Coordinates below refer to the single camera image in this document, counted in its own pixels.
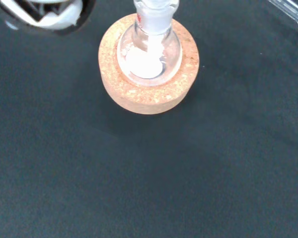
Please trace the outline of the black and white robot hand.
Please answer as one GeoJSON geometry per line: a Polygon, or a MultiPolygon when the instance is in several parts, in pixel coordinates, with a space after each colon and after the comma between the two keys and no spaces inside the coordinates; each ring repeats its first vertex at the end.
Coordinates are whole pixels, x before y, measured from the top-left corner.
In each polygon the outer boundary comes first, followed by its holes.
{"type": "Polygon", "coordinates": [[[13,30],[62,36],[86,23],[95,6],[96,0],[0,0],[0,18],[13,30]]]}

